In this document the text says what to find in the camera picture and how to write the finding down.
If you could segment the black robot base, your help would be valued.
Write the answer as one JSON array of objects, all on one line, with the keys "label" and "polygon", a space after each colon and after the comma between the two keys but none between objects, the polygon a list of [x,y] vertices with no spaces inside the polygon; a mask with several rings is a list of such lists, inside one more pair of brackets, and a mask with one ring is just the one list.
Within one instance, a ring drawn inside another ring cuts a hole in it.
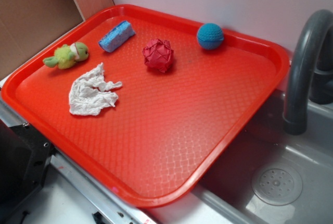
[{"label": "black robot base", "polygon": [[1,223],[42,189],[53,150],[32,125],[1,122]]}]

